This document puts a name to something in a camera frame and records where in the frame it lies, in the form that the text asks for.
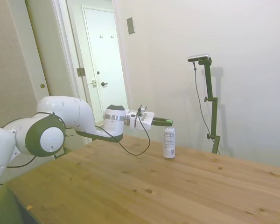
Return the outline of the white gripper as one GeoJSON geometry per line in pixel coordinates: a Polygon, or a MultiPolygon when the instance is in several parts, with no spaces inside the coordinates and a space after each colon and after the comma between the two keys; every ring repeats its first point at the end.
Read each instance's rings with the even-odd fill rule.
{"type": "Polygon", "coordinates": [[[154,112],[144,112],[141,115],[136,112],[135,129],[148,131],[151,129],[152,122],[154,126],[169,126],[169,119],[154,117],[154,112]]]}

